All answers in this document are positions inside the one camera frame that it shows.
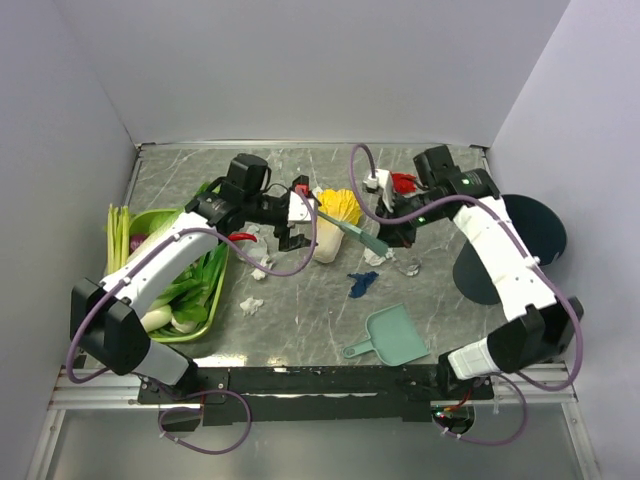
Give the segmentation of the white paper scrap top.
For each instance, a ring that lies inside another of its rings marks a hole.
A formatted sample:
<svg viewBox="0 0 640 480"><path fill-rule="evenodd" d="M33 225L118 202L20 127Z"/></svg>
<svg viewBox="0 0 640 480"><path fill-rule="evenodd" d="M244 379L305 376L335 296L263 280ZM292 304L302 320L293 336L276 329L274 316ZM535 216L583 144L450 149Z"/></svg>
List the white paper scrap top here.
<svg viewBox="0 0 640 480"><path fill-rule="evenodd" d="M311 191L311 196L312 198L318 203L321 204L321 196L323 194L324 190L321 187L315 187L312 191Z"/></svg>

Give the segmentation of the teal dustpan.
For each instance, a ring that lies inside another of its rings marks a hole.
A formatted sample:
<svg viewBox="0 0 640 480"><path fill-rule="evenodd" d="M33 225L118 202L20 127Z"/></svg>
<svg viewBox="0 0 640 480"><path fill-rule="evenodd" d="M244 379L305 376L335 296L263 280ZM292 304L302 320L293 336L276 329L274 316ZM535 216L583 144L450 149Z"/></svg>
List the teal dustpan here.
<svg viewBox="0 0 640 480"><path fill-rule="evenodd" d="M387 366L397 367L429 355L404 304L397 304L369 315L365 321L367 339L343 349L351 359L374 352Z"/></svg>

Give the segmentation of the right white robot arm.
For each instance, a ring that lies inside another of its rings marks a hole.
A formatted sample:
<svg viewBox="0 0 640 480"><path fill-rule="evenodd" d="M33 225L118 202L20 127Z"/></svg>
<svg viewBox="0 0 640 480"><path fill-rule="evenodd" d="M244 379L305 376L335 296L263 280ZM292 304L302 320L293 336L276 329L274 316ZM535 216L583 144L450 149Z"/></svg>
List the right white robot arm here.
<svg viewBox="0 0 640 480"><path fill-rule="evenodd" d="M446 146L425 150L414 165L421 189L410 197L394 188L389 171L370 168L363 186L380 197L373 219L394 232L450 220L478 256L506 319L483 339L440 356L438 390L459 398L472 379L495 373L522 375L524 368L562 354L573 343L574 364L565 382L571 385L583 365L584 310L577 298L566 297L542 272L489 173L482 168L462 171Z"/></svg>

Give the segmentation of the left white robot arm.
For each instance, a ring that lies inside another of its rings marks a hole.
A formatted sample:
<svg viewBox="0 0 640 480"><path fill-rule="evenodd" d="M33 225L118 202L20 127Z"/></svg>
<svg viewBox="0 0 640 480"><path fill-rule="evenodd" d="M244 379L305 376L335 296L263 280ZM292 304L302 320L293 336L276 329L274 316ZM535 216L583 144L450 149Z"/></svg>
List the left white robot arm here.
<svg viewBox="0 0 640 480"><path fill-rule="evenodd" d="M315 238L290 236L296 222L317 221L317 202L307 182L296 180L280 197L270 196L266 160L239 154L225 176L195 195L184 210L142 253L121 269L93 282L74 286L71 346L66 373L75 384L83 378L73 371L78 349L117 375L139 374L162 383L176 402L192 398L198 387L197 366L184 354L149 337L141 318L171 282L219 243L235 249L232 234L246 223L273 227L286 249L314 250Z"/></svg>

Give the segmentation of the teal hand brush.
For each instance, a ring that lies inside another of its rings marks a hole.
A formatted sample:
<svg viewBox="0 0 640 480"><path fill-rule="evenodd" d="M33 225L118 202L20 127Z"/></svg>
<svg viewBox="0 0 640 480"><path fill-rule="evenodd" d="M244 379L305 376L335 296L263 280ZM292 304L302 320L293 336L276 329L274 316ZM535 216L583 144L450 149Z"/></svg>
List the teal hand brush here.
<svg viewBox="0 0 640 480"><path fill-rule="evenodd" d="M337 220L323 212L318 212L320 218L338 227L344 234L350 238L356 239L359 243L371 250L379 257L386 257L389 252L389 246L377 237L367 233L360 227L349 222Z"/></svg>

